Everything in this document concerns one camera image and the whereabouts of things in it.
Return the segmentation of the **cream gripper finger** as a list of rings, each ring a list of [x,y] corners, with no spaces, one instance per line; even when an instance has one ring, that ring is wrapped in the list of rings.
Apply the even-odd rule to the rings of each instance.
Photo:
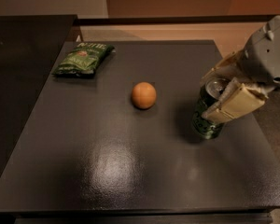
[[[228,81],[236,78],[238,81],[246,81],[246,75],[240,67],[242,55],[243,52],[239,50],[225,56],[201,78],[200,85],[205,85],[213,78],[223,78]]]
[[[209,117],[226,123],[245,116],[265,104],[268,94],[256,83],[242,83],[234,78],[227,85]]]

